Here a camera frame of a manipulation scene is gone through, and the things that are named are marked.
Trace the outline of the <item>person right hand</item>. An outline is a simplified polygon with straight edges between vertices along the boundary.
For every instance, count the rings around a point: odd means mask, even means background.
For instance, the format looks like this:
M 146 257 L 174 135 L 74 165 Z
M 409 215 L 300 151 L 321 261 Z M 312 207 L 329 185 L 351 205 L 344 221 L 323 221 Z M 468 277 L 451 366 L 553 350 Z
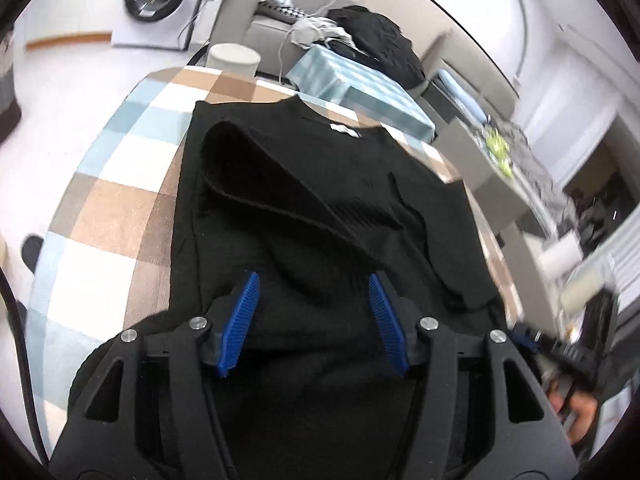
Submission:
M 558 388 L 551 386 L 547 391 L 547 398 L 552 408 L 559 413 L 565 403 Z M 567 441 L 571 445 L 580 442 L 589 432 L 596 420 L 598 401 L 591 394 L 575 391 L 568 400 L 570 412 L 575 415 L 574 422 L 565 430 Z

